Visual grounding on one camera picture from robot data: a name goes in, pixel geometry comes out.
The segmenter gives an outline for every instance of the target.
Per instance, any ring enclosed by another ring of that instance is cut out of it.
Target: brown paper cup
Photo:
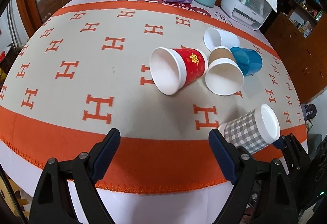
[[[214,60],[220,59],[220,58],[228,58],[231,59],[233,62],[236,63],[235,58],[232,54],[232,52],[229,50],[229,48],[224,46],[215,47],[209,56],[209,65]]]

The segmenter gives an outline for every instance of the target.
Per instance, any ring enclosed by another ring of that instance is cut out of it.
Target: blue plastic cup
[[[262,58],[255,50],[232,47],[231,52],[244,76],[257,73],[262,68]]]

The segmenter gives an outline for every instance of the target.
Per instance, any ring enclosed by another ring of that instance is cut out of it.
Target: bolt
[[[48,164],[51,165],[53,163],[55,163],[56,159],[55,158],[49,158],[48,159]]]
[[[279,159],[274,159],[274,163],[275,163],[276,165],[280,165],[280,164],[281,164],[281,161],[280,161]]]
[[[82,152],[78,155],[78,157],[81,159],[81,160],[84,160],[87,158],[89,154],[87,154],[86,152]]]
[[[246,154],[246,153],[243,153],[241,155],[241,159],[243,159],[243,160],[249,160],[250,159],[250,156],[248,154]]]

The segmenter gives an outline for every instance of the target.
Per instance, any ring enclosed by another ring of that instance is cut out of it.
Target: wooden cabinet
[[[301,103],[327,86],[327,16],[324,14],[308,38],[283,14],[265,33],[281,58]]]

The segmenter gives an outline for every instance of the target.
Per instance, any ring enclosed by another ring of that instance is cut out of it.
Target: gingham pattern
[[[243,146],[251,154],[258,152],[268,144],[262,139],[254,119],[254,110],[227,123],[224,137],[228,143]]]

